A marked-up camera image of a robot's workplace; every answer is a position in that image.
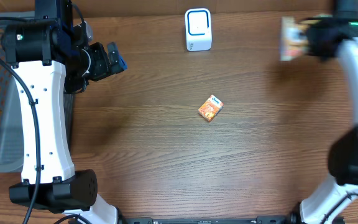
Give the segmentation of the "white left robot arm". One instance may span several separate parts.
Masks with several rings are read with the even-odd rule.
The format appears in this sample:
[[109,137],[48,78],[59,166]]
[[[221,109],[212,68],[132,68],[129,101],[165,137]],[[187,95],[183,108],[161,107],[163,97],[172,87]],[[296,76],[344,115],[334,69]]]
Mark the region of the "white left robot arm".
[[63,97],[127,66],[115,43],[91,42],[87,23],[74,25],[71,1],[37,1],[32,20],[6,27],[2,47],[21,104],[24,161],[11,202],[61,213],[78,223],[124,223],[98,194],[93,170],[76,170],[68,149]]

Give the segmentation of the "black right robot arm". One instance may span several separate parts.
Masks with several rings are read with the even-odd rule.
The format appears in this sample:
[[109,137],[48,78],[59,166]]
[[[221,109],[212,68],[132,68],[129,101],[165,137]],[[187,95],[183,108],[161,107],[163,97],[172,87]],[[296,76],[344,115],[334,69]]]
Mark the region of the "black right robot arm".
[[343,223],[339,214],[358,198],[358,0],[333,1],[330,16],[305,21],[308,55],[322,61],[336,58],[347,76],[353,122],[329,150],[328,176],[287,222]]

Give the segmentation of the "small orange box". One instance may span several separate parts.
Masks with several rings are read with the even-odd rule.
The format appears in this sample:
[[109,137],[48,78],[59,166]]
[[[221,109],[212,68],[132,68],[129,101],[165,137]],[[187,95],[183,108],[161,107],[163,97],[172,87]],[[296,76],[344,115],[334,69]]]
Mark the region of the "small orange box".
[[198,113],[208,122],[223,109],[224,103],[214,95],[211,95],[198,109]]

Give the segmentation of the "yellow snack bag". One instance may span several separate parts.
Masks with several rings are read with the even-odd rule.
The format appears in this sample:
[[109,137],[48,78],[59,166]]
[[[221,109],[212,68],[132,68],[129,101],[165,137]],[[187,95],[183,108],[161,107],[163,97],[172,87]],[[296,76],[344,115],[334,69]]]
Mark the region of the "yellow snack bag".
[[293,17],[282,17],[280,60],[291,61],[308,52],[307,24],[296,23]]

